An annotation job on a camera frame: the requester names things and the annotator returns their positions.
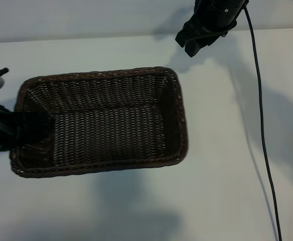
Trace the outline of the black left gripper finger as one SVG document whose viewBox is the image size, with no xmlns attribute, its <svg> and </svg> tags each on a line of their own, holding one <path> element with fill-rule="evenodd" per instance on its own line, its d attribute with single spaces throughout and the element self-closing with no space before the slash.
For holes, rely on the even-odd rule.
<svg viewBox="0 0 293 241">
<path fill-rule="evenodd" d="M 12 121 L 15 133 L 11 147 L 39 142 L 51 131 L 51 119 L 46 112 L 13 112 Z"/>
</svg>

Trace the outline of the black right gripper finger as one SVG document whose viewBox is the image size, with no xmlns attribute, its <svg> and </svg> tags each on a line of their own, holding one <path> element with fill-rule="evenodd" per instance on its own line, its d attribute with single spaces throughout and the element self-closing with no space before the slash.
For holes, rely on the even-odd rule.
<svg viewBox="0 0 293 241">
<path fill-rule="evenodd" d="M 186 44 L 185 52 L 189 57 L 195 56 L 201 48 L 207 46 L 210 43 L 211 38 L 211 33 L 199 33 L 197 39 L 192 40 Z"/>
<path fill-rule="evenodd" d="M 188 42 L 197 39 L 198 36 L 197 26 L 193 21 L 187 21 L 182 30 L 177 33 L 175 40 L 180 47 L 185 47 Z"/>
</svg>

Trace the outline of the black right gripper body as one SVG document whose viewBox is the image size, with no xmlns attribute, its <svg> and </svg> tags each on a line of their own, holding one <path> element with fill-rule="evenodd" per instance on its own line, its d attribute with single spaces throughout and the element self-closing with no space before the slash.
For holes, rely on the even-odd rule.
<svg viewBox="0 0 293 241">
<path fill-rule="evenodd" d="M 195 1 L 190 19 L 192 35 L 220 35 L 236 26 L 248 1 Z"/>
</svg>

